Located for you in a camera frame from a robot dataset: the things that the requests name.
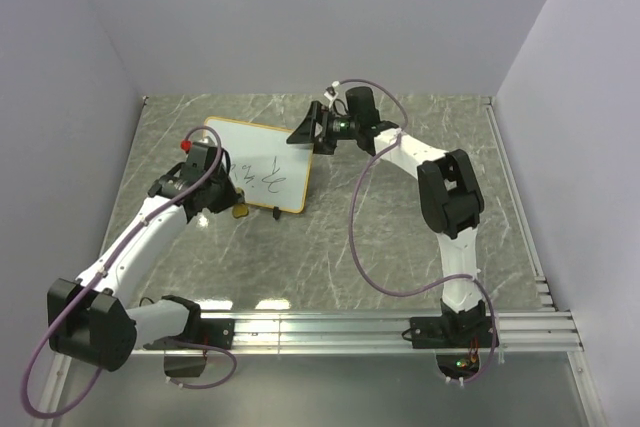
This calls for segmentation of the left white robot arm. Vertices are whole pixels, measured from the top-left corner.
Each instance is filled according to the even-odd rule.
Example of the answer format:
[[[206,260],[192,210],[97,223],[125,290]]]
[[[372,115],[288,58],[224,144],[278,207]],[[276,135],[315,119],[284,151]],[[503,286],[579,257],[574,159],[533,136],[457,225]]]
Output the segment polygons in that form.
[[[54,282],[47,293],[53,351],[114,372],[133,350],[162,339],[180,349],[199,343],[198,303],[177,295],[143,307],[128,303],[160,253],[198,214],[217,214],[242,202],[229,165],[226,150],[191,143],[185,161],[153,182],[129,226],[101,257],[76,279]]]

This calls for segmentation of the yellow-framed whiteboard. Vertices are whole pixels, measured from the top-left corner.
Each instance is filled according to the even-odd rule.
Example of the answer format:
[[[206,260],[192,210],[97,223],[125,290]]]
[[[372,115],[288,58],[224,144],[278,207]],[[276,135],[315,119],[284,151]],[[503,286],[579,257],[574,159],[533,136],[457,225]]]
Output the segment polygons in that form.
[[[309,145],[286,143],[290,131],[209,117],[230,156],[230,176],[248,204],[298,214],[304,210],[312,165]]]

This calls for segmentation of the aluminium mounting rail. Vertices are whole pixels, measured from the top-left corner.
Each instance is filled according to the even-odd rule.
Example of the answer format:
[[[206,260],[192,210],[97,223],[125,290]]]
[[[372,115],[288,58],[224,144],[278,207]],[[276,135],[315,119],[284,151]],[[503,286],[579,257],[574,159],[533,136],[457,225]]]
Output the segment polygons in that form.
[[[401,338],[411,311],[206,312],[206,320],[235,321],[236,355],[366,355],[418,353]],[[579,352],[583,345],[568,312],[499,313],[498,335],[505,353]]]

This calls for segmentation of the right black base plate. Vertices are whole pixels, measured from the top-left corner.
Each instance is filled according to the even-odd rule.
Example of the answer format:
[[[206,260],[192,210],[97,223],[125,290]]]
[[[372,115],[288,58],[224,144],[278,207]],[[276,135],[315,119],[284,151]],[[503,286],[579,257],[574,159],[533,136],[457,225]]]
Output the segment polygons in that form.
[[[465,349],[498,347],[489,317],[461,321],[455,317],[411,317],[402,338],[413,349]]]

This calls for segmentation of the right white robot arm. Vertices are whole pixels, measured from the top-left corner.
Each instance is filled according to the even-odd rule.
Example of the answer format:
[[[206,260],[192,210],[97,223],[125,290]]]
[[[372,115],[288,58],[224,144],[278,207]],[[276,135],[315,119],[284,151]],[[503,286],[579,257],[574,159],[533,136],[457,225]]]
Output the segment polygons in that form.
[[[469,155],[446,151],[409,135],[404,124],[385,120],[376,106],[379,85],[353,79],[340,95],[339,82],[311,103],[289,135],[289,145],[308,145],[316,155],[332,155],[341,141],[353,141],[369,154],[368,168],[386,161],[417,182],[427,227],[436,235],[443,278],[441,333],[455,347],[466,345],[477,328],[493,328],[494,309],[477,275],[476,239],[484,198]]]

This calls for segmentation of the yellow bone-shaped eraser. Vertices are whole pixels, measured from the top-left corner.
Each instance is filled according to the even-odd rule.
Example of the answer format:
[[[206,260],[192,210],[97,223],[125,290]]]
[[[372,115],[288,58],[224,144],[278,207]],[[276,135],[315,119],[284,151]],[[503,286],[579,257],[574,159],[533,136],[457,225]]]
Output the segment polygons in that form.
[[[231,214],[234,219],[241,219],[249,215],[249,208],[245,200],[244,191],[241,188],[236,189],[236,198],[231,208]]]

